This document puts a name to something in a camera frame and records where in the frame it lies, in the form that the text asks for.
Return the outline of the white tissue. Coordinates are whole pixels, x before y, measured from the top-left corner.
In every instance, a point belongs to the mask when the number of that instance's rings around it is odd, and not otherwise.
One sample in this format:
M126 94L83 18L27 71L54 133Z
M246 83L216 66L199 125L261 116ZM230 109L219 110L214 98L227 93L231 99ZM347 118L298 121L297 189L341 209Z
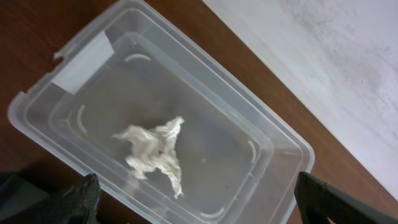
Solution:
M175 198L183 194L182 169L175 145L184 122L178 116L152 129L130 125L122 132L112 135L113 138L132 144L132 154L126 157L128 166L132 168L132 175L144 180L147 173L160 170L169 178Z

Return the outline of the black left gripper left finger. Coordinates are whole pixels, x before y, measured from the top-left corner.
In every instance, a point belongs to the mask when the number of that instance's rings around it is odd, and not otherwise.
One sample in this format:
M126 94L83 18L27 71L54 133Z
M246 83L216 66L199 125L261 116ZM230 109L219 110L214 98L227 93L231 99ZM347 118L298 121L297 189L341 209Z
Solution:
M19 223L96 223L101 187L97 175L88 174L77 184L25 209Z

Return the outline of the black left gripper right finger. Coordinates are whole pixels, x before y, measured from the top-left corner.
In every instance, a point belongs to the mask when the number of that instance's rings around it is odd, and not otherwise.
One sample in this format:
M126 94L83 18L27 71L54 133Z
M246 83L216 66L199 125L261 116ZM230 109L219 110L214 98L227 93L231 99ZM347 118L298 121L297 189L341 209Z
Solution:
M334 188L308 172L299 172L294 189L304 224L397 224L386 215Z

